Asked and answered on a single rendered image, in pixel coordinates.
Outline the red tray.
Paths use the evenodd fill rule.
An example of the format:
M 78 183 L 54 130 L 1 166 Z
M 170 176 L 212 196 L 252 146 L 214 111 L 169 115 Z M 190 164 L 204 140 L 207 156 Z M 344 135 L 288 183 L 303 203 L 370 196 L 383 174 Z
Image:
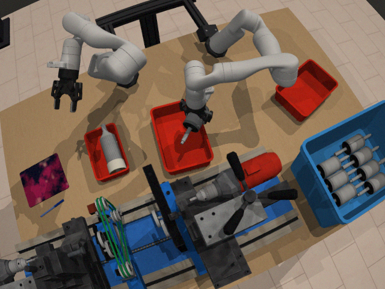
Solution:
M 275 99 L 302 122 L 337 86 L 338 82 L 330 74 L 309 59 L 298 68 L 292 87 L 276 86 Z
M 84 135 L 84 140 L 85 140 L 88 155 L 90 158 L 91 166 L 92 166 L 93 173 L 94 173 L 96 180 L 101 181 L 101 182 L 106 182 L 106 181 L 112 180 L 114 178 L 116 179 L 116 177 L 125 175 L 125 173 L 126 174 L 129 173 L 129 164 L 128 164 L 128 161 L 127 161 L 127 158 L 126 158 L 126 155 L 125 155 L 125 152 L 124 152 L 124 149 L 123 149 L 123 146 L 122 146 L 122 143 L 121 143 L 121 140 L 120 140 L 120 137 L 119 137 L 115 123 L 107 124 L 106 128 L 107 128 L 108 132 L 115 135 L 119 149 L 120 149 L 120 152 L 121 152 L 121 155 L 122 155 L 123 159 L 125 160 L 127 168 L 110 175 L 108 168 L 107 168 L 107 162 L 106 162 L 106 159 L 105 159 L 105 156 L 104 156 L 104 153 L 103 153 L 100 141 L 99 141 L 101 138 L 101 135 L 102 135 L 102 128 L 100 127 L 100 128 L 94 129 L 90 132 L 87 132 Z M 116 133 L 116 131 L 117 131 L 117 133 Z
M 179 102 L 154 107 L 150 111 L 164 168 L 170 175 L 174 176 L 204 166 L 207 167 L 214 158 L 203 124 L 198 132 L 191 131 L 185 143 L 181 144 L 181 139 L 187 129 L 183 126 L 186 115 L 184 111 L 180 110 Z

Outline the pink galaxy-print mouse mat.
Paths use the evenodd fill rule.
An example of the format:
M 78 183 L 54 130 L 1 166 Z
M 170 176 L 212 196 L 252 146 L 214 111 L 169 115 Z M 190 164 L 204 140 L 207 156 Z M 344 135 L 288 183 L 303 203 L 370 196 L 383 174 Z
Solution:
M 29 207 L 69 188 L 57 153 L 20 172 L 20 178 Z

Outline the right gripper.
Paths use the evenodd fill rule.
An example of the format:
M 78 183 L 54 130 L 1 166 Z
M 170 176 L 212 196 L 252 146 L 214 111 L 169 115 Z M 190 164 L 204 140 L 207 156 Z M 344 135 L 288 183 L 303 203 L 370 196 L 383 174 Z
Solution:
M 70 104 L 70 112 L 76 112 L 77 102 L 82 100 L 82 83 L 76 82 L 78 76 L 79 70 L 59 69 L 58 77 L 60 80 L 54 80 L 51 92 L 51 96 L 54 97 L 55 110 L 60 109 L 60 97 L 63 94 L 66 94 L 69 95 L 72 100 Z

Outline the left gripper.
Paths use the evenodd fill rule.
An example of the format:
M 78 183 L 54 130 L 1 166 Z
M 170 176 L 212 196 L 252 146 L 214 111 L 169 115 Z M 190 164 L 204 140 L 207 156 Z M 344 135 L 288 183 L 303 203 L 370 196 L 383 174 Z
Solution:
M 188 113 L 194 113 L 196 115 L 199 116 L 199 118 L 201 118 L 203 120 L 203 125 L 206 124 L 207 122 L 210 122 L 211 119 L 212 119 L 212 115 L 213 115 L 213 111 L 206 111 L 206 103 L 204 105 L 204 107 L 202 107 L 201 109 L 198 109 L 198 110 L 193 110 L 191 108 L 189 108 L 187 105 L 186 105 L 186 102 L 184 99 L 181 99 L 180 103 L 179 103 L 179 106 L 180 106 L 180 110 L 181 111 L 184 111 L 185 115 L 187 116 Z

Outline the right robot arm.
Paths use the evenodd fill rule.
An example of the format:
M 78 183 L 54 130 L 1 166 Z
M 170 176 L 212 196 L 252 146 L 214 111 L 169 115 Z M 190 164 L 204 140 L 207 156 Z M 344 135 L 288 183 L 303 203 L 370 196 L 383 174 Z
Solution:
M 48 61 L 47 67 L 79 70 L 83 41 L 92 48 L 117 49 L 115 52 L 93 54 L 87 72 L 93 78 L 126 85 L 147 63 L 145 54 L 137 45 L 103 30 L 90 22 L 87 15 L 68 12 L 62 24 L 74 37 L 65 39 L 61 60 Z

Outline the blue plastic crate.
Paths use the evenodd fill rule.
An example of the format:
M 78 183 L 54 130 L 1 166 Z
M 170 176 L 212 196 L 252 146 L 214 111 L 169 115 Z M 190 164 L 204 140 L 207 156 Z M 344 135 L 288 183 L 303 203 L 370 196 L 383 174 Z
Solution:
M 300 147 L 300 153 L 291 164 L 291 171 L 322 228 L 338 223 L 342 225 L 351 223 L 385 200 L 384 186 L 374 194 L 366 192 L 337 207 L 330 194 L 344 185 L 330 193 L 324 182 L 325 178 L 322 178 L 315 166 L 333 157 L 335 152 L 342 149 L 342 142 L 356 134 L 361 134 L 363 137 L 371 134 L 365 140 L 365 146 L 369 146 L 370 149 L 379 146 L 373 152 L 374 156 L 371 160 L 375 159 L 379 162 L 385 158 L 385 100 L 305 139 Z

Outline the blue machine bed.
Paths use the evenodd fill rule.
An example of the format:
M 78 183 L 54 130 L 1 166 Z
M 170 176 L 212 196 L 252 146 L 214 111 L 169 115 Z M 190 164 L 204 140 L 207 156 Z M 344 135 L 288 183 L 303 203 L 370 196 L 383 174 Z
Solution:
M 238 156 L 238 158 L 240 163 L 243 163 L 263 153 L 267 153 L 264 145 L 242 154 Z M 198 192 L 198 190 L 203 186 L 211 184 L 221 171 L 230 167 L 229 162 L 226 161 L 210 169 L 190 176 L 189 178 L 195 188 L 195 191 Z M 253 187 L 250 190 L 255 190 L 257 194 L 278 183 L 280 183 L 280 180 L 276 176 L 275 178 Z M 161 212 L 156 204 L 152 192 L 123 203 L 120 206 L 123 230 L 131 250 L 145 246 L 154 241 L 157 242 L 157 240 L 166 237 L 163 228 L 157 227 L 152 216 L 152 210 L 155 210 L 158 217 L 161 216 Z M 304 225 L 302 220 L 298 219 L 299 214 L 296 208 L 293 208 L 290 200 L 280 200 L 264 208 L 264 210 L 268 216 L 266 220 L 235 235 L 244 256 L 272 243 L 273 241 Z M 102 255 L 99 244 L 96 243 L 96 237 L 92 228 L 92 226 L 99 223 L 98 217 L 97 215 L 93 215 L 85 218 L 85 220 L 87 222 L 88 229 L 91 228 L 89 231 L 99 259 L 100 261 L 103 261 L 105 260 L 105 257 Z M 54 245 L 55 249 L 61 246 L 65 237 L 63 227 L 61 227 L 27 241 L 15 244 L 14 246 L 16 252 L 19 252 L 17 257 L 30 260 L 30 257 L 37 255 L 35 247 L 51 243 Z M 199 276 L 189 252 L 180 252 L 180 250 L 175 247 L 172 239 L 166 239 L 163 243 L 133 253 L 133 256 L 147 289 L 167 289 Z M 102 267 L 111 289 L 129 289 L 126 280 L 116 281 L 109 263 L 102 264 Z

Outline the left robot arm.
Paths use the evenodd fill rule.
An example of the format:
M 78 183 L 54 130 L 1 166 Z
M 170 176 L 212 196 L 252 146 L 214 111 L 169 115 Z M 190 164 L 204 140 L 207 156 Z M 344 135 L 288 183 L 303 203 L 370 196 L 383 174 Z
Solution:
M 214 93 L 214 88 L 211 86 L 242 81 L 267 68 L 272 79 L 279 86 L 288 88 L 295 84 L 298 75 L 298 58 L 290 53 L 282 53 L 277 39 L 266 27 L 262 18 L 248 9 L 241 10 L 225 28 L 216 32 L 210 38 L 209 45 L 214 52 L 221 54 L 244 37 L 245 30 L 254 34 L 253 44 L 262 57 L 215 63 L 209 75 L 205 74 L 205 67 L 200 61 L 189 61 L 184 67 L 185 99 L 189 108 L 198 110 L 204 107 L 206 95 Z

